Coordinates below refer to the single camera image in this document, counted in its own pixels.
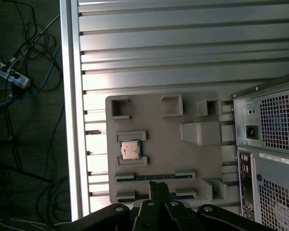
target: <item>mesh vent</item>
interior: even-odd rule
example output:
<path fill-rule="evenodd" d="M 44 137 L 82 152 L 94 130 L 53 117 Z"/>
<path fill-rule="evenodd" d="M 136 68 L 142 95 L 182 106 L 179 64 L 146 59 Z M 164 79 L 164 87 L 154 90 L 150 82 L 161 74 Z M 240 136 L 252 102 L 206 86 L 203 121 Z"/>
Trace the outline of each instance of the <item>mesh vent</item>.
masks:
<path fill-rule="evenodd" d="M 289 94 L 260 101 L 263 143 L 289 150 Z"/>
<path fill-rule="evenodd" d="M 263 180 L 259 192 L 263 225 L 274 230 L 289 231 L 289 189 Z"/>

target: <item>power strip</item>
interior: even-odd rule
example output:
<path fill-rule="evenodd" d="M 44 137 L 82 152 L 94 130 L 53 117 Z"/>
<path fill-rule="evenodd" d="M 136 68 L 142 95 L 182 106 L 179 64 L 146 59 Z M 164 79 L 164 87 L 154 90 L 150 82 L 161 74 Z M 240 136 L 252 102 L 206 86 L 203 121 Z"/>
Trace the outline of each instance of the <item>power strip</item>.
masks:
<path fill-rule="evenodd" d="M 28 79 L 26 76 L 20 74 L 19 72 L 13 70 L 13 69 L 7 69 L 6 72 L 2 70 L 3 67 L 5 67 L 6 65 L 3 63 L 0 63 L 0 76 L 3 78 L 7 78 L 9 77 L 9 81 L 13 82 L 15 85 L 19 86 L 22 89 L 25 89 L 26 87 L 28 87 L 30 85 L 31 80 Z M 14 76 L 10 76 L 10 73 L 13 74 L 18 74 L 20 77 L 19 78 L 15 78 Z"/>

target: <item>label sticker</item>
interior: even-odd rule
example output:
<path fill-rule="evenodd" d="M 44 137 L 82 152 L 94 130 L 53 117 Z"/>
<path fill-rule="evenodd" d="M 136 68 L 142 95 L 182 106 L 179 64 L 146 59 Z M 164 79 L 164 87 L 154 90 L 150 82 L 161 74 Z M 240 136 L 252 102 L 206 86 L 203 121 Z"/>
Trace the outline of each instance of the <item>label sticker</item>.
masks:
<path fill-rule="evenodd" d="M 259 156 L 262 158 L 265 158 L 265 159 L 274 160 L 274 161 L 278 161 L 280 163 L 284 163 L 284 164 L 289 165 L 289 160 L 285 159 L 285 158 L 281 158 L 281 157 L 277 157 L 277 156 L 273 156 L 273 155 L 268 155 L 268 154 L 263 154 L 263 153 L 260 153 Z"/>

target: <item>gray plastic block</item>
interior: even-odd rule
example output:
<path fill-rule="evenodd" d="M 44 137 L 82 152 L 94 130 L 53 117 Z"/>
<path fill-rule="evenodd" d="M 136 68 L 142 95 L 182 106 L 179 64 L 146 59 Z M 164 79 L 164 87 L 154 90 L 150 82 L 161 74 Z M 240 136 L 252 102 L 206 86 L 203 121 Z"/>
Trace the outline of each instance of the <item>gray plastic block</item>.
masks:
<path fill-rule="evenodd" d="M 128 131 L 128 132 L 117 132 L 117 141 L 126 140 L 141 140 L 146 141 L 145 131 Z"/>
<path fill-rule="evenodd" d="M 192 196 L 193 199 L 197 199 L 197 192 L 193 188 L 189 189 L 175 189 L 177 196 Z"/>
<path fill-rule="evenodd" d="M 180 125 L 182 141 L 198 146 L 221 145 L 221 126 L 218 122 L 201 122 Z"/>
<path fill-rule="evenodd" d="M 181 176 L 192 176 L 192 178 L 196 177 L 196 173 L 193 170 L 176 170 L 174 174 L 177 177 L 181 177 Z"/>
<path fill-rule="evenodd" d="M 126 199 L 135 199 L 135 198 L 136 198 L 136 191 L 117 192 L 116 194 L 116 201 L 126 200 Z"/>
<path fill-rule="evenodd" d="M 221 179 L 209 180 L 213 188 L 213 199 L 227 199 L 227 185 Z"/>
<path fill-rule="evenodd" d="M 134 160 L 123 160 L 122 157 L 118 157 L 118 165 L 131 167 L 145 167 L 148 165 L 148 158 L 146 156 L 141 156 L 139 159 Z"/>
<path fill-rule="evenodd" d="M 202 179 L 203 193 L 207 199 L 227 199 L 227 185 L 221 179 Z"/>
<path fill-rule="evenodd" d="M 203 194 L 208 200 L 213 200 L 213 186 L 210 182 L 207 180 L 202 179 L 201 180 L 202 190 Z"/>
<path fill-rule="evenodd" d="M 161 98 L 163 107 L 163 118 L 172 116 L 183 116 L 182 94 L 167 94 Z"/>
<path fill-rule="evenodd" d="M 116 96 L 111 99 L 111 119 L 131 119 L 129 115 L 123 115 L 124 104 L 129 103 L 130 99 L 127 96 Z"/>
<path fill-rule="evenodd" d="M 165 181 L 169 190 L 175 196 L 175 190 L 195 189 L 197 199 L 190 199 L 192 203 L 203 204 L 202 199 L 209 202 L 204 196 L 201 179 L 222 179 L 222 154 L 219 145 L 205 145 L 195 138 L 191 142 L 183 142 L 180 138 L 181 124 L 199 123 L 202 132 L 206 129 L 206 123 L 215 123 L 210 133 L 210 142 L 216 131 L 220 130 L 218 116 L 197 117 L 195 102 L 204 99 L 219 99 L 219 95 L 213 91 L 183 92 L 179 94 L 184 102 L 186 110 L 182 116 L 165 118 L 166 109 L 171 108 L 176 100 L 170 100 L 173 94 L 144 94 L 128 95 L 129 103 L 122 104 L 121 115 L 129 115 L 131 120 L 113 120 L 111 118 L 111 105 L 117 96 L 107 97 L 106 103 L 106 126 L 107 126 L 107 157 L 109 173 L 110 201 L 116 203 L 119 192 L 133 192 L 133 197 L 123 203 L 132 203 L 134 200 L 148 197 L 148 180 Z M 120 157 L 119 140 L 143 139 L 141 132 L 146 131 L 146 141 L 141 141 L 144 162 L 140 159 L 122 160 Z M 136 132 L 137 136 L 119 136 L 121 132 Z M 133 179 L 115 179 L 116 173 L 134 172 Z"/>
<path fill-rule="evenodd" d="M 205 99 L 197 103 L 197 116 L 218 116 L 222 113 L 222 103 L 218 99 Z"/>
<path fill-rule="evenodd" d="M 192 170 L 175 171 L 175 173 L 165 173 L 158 175 L 137 175 L 135 172 L 116 173 L 115 180 L 118 182 L 144 182 L 144 181 L 183 181 L 195 180 L 195 172 Z"/>
<path fill-rule="evenodd" d="M 134 179 L 134 172 L 116 173 L 115 179 Z"/>

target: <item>metal frame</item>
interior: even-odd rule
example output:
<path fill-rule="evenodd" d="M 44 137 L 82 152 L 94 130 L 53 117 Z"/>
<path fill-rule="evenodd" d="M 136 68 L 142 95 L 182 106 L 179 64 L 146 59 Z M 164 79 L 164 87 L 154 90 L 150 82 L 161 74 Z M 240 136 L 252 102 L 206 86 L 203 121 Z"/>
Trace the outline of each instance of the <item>metal frame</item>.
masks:
<path fill-rule="evenodd" d="M 222 89 L 228 101 L 289 71 L 289 0 L 60 4 L 72 220 L 109 205 L 107 162 L 93 165 L 98 155 L 88 155 L 95 146 L 107 157 L 107 96 Z"/>
<path fill-rule="evenodd" d="M 82 200 L 82 186 L 84 184 L 84 180 L 80 182 L 79 179 L 84 179 L 80 176 L 80 165 L 79 165 L 79 141 L 78 134 L 80 131 L 78 130 L 77 118 L 81 115 L 77 116 L 77 112 L 79 113 L 79 103 L 76 104 L 76 77 L 80 75 L 76 75 L 76 71 L 74 66 L 80 69 L 80 60 L 74 60 L 74 53 L 79 55 L 79 49 L 77 47 L 74 48 L 74 44 L 77 43 L 77 40 L 74 41 L 74 38 L 79 39 L 78 33 L 73 36 L 75 30 L 73 30 L 73 24 L 78 24 L 75 21 L 75 17 L 71 18 L 71 15 L 75 14 L 75 11 L 78 10 L 77 1 L 76 0 L 61 0 L 60 1 L 60 15 L 61 15 L 61 34 L 62 34 L 62 58 L 63 58 L 63 73 L 64 73 L 64 93 L 65 93 L 65 110 L 66 110 L 66 136 L 67 136 L 67 151 L 68 151 L 68 169 L 69 169 L 69 183 L 70 183 L 70 200 L 71 200 L 71 217 L 72 221 L 77 220 L 87 214 L 89 214 L 88 209 L 83 210 L 83 200 Z"/>

